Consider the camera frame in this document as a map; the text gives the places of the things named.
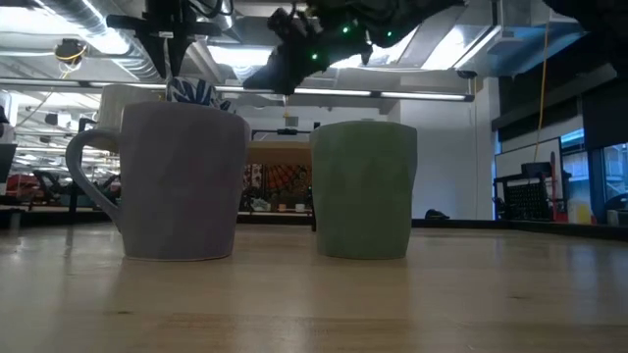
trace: ventilation duct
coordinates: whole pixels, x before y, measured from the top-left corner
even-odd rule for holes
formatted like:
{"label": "ventilation duct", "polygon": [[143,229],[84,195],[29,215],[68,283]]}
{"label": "ventilation duct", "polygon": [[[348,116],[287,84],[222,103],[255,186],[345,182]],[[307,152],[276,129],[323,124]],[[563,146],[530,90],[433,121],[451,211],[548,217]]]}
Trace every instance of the ventilation duct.
{"label": "ventilation duct", "polygon": [[148,55],[125,33],[107,27],[106,15],[121,15],[111,0],[34,0],[47,12],[59,16],[79,28],[79,35],[98,51],[120,55],[114,63],[141,81],[162,81]]}

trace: robotic arm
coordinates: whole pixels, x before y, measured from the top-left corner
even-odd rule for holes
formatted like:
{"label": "robotic arm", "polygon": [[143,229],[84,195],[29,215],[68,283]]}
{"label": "robotic arm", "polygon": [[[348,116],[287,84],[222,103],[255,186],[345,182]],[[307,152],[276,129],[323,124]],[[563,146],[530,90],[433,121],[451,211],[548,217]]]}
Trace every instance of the robotic arm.
{"label": "robotic arm", "polygon": [[306,12],[280,8],[270,17],[268,28],[283,43],[245,88],[290,95],[306,77],[352,55],[360,54],[366,65],[373,44],[391,47],[424,20],[464,1],[308,0],[307,5]]}
{"label": "robotic arm", "polygon": [[[366,65],[372,45],[383,48],[398,43],[426,19],[468,0],[305,0],[305,12],[278,9],[267,22],[282,40],[267,65],[244,82],[245,88],[270,89],[293,94],[303,80],[331,64],[360,54]],[[220,28],[199,18],[225,15],[223,4],[234,10],[233,0],[146,0],[143,20],[109,16],[108,26],[133,29],[162,77],[168,75],[164,44],[172,76],[181,68],[185,50],[196,34],[220,35]],[[580,21],[586,30],[602,34],[609,43],[608,58],[628,73],[628,3],[608,0],[544,0],[557,12]],[[169,32],[167,40],[160,36]]]}

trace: cable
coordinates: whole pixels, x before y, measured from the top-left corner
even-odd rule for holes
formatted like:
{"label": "cable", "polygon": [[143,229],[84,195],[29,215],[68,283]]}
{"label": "cable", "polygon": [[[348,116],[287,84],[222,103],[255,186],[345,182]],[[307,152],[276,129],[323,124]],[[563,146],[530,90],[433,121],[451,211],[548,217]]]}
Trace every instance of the cable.
{"label": "cable", "polygon": [[77,54],[75,54],[75,55],[71,55],[71,56],[69,56],[69,57],[60,57],[60,56],[58,56],[58,55],[56,55],[56,54],[55,54],[55,58],[57,58],[57,60],[59,60],[59,61],[71,61],[71,60],[72,60],[72,61],[73,61],[73,62],[72,62],[72,64],[74,64],[74,61],[75,61],[78,57],[80,57],[81,55],[83,55],[83,54],[85,53],[85,51],[86,51],[86,50],[87,50],[87,46],[85,45],[85,46],[83,46],[83,47],[82,47],[82,50],[81,50],[80,52],[78,52]]}
{"label": "cable", "polygon": [[546,43],[544,49],[543,59],[543,78],[541,79],[541,112],[539,114],[539,128],[537,129],[537,145],[534,148],[534,163],[537,163],[537,157],[539,155],[539,143],[541,142],[541,129],[543,128],[543,117],[546,107],[546,83],[548,80],[548,47],[550,44],[550,19],[551,11],[549,13],[548,22],[546,23]]}
{"label": "cable", "polygon": [[[87,48],[87,46],[85,46],[85,47],[83,48],[83,50],[81,51],[81,53],[84,53],[86,48]],[[73,55],[73,57],[74,57],[74,58],[73,58],[73,59],[71,59],[71,60],[72,60],[72,64],[74,64],[74,62],[77,60],[78,56]],[[68,70],[67,70],[67,71],[63,71],[63,70],[61,70],[61,72],[62,72],[62,73],[61,73],[61,76],[59,76],[59,79],[66,79],[66,78],[70,75],[70,73],[73,73],[74,71],[76,71],[76,70],[78,70],[78,69],[80,69],[80,65],[78,65],[78,66],[77,66],[75,69],[73,69],[73,70],[70,70],[70,67],[68,67]],[[41,108],[44,104],[46,104],[46,102],[47,102],[47,101],[48,101],[48,99],[52,96],[52,94],[53,94],[54,92],[55,92],[55,88],[54,88],[54,87],[52,87],[52,89],[50,89],[50,92],[48,92],[48,94],[46,94],[46,96],[43,98],[43,100],[41,100],[41,102],[39,103],[39,105],[38,105],[38,106],[37,106],[37,107],[36,107],[36,108],[35,108],[32,112],[30,112],[30,114],[29,114],[26,118],[24,118],[21,122],[17,123],[17,124],[16,124],[16,127],[20,127],[20,126],[24,125],[27,121],[29,121],[29,120],[30,120],[30,118],[32,118],[32,116],[34,116],[34,115],[35,115],[35,113],[37,113],[37,112],[39,111],[39,109],[40,109],[40,108]]]}

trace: ceiling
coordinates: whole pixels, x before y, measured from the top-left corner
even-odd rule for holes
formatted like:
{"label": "ceiling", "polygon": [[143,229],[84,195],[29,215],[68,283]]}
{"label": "ceiling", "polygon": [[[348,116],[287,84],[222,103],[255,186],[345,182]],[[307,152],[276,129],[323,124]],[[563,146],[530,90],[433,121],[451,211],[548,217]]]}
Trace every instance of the ceiling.
{"label": "ceiling", "polygon": [[[143,0],[89,1],[93,2],[96,7],[106,2],[107,9],[113,9],[112,11],[117,13],[134,17],[139,17],[144,7]],[[482,50],[460,68],[461,70],[476,71],[481,76],[514,75],[527,70],[526,68],[530,65],[537,64],[542,59],[540,53],[543,49],[543,34],[545,32],[543,24],[548,20],[549,10],[542,7],[541,0],[503,0],[503,4],[503,10],[497,9],[495,15],[497,15],[502,28],[506,29],[506,36],[512,36],[509,39],[514,38],[508,43],[512,44],[511,42],[514,41],[515,44],[502,45],[505,40],[504,35],[491,38]],[[272,31],[266,28],[266,19],[279,6],[289,9],[290,4],[288,1],[235,0],[236,16],[233,27],[226,32],[228,35],[211,38],[209,41],[199,41],[190,47],[183,60],[182,76],[204,77],[216,83],[239,84],[244,76],[250,75],[259,65],[232,68],[229,65],[217,63],[219,60],[216,52],[212,56],[208,46],[219,46],[230,50],[272,48],[279,43],[279,40]],[[318,73],[308,78],[302,86],[468,93],[468,81],[460,78],[455,71],[426,71],[422,68],[432,66],[437,68],[447,61],[453,61],[451,63],[453,65],[457,61],[456,56],[469,51],[469,48],[477,43],[483,34],[490,31],[493,19],[492,1],[470,0],[467,7],[450,8],[423,22],[416,32],[408,37],[407,45],[401,48],[398,58],[392,62],[387,63],[387,57],[385,57],[385,61],[370,65],[367,68],[329,68],[324,73]],[[556,22],[554,26],[550,41],[550,53],[557,52],[569,45],[577,39],[578,33],[582,31],[568,19],[561,19],[561,22]],[[239,44],[234,41],[234,37],[239,40]],[[84,33],[81,35],[81,32],[74,25],[50,16],[41,9],[0,8],[0,76],[59,78],[65,69],[51,55],[51,52],[62,38],[86,40]],[[450,39],[455,41],[453,44],[457,47],[453,49],[458,50],[459,53],[451,51],[453,49],[450,48],[445,48],[444,51],[443,45],[447,44]],[[94,48],[89,50],[80,68],[68,74],[68,78],[137,81],[135,76],[112,60],[112,56]],[[19,122],[28,117],[32,108],[38,106],[50,93],[40,89],[18,89],[16,87],[6,89],[5,93],[7,92],[20,100]],[[260,109],[265,106],[283,105],[280,96],[240,94],[230,98],[241,107],[248,106]],[[17,127],[20,146],[24,148],[64,148],[71,137],[64,134],[75,133],[80,117],[93,117],[98,109],[99,100],[99,94],[91,92],[69,93],[60,89],[51,94],[42,104],[38,113]],[[289,103],[293,107],[371,108],[377,110],[378,114],[386,115],[395,102],[375,98],[294,96],[290,98]],[[256,109],[244,111],[248,112],[249,115],[245,118],[255,119]],[[62,113],[64,117],[69,117],[69,125],[52,126],[47,124],[44,121],[46,113]],[[40,135],[46,133],[51,138],[49,141],[45,138],[42,141]],[[65,165],[61,160],[62,153],[56,150],[50,152],[32,151],[23,154],[35,156],[37,160],[29,161],[29,164],[16,165],[15,168],[18,172],[27,173],[33,167],[41,166],[58,167],[55,172],[62,175],[66,172],[61,167]],[[101,177],[116,172],[118,168],[118,162],[104,154],[95,156],[93,161],[88,159],[85,163],[88,166],[97,167],[96,171],[100,171]]]}

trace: mug handle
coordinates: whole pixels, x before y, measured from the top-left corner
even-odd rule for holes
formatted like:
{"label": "mug handle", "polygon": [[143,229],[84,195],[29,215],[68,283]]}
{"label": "mug handle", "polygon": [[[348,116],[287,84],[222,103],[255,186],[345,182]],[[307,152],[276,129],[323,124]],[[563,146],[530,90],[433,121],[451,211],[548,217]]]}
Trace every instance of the mug handle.
{"label": "mug handle", "polygon": [[79,133],[68,144],[68,148],[66,149],[66,164],[68,165],[68,171],[70,171],[70,176],[72,176],[74,182],[76,182],[85,194],[100,206],[114,224],[119,227],[120,208],[109,201],[109,199],[89,181],[80,165],[82,148],[96,138],[105,138],[119,143],[120,134],[103,129],[91,129]]}

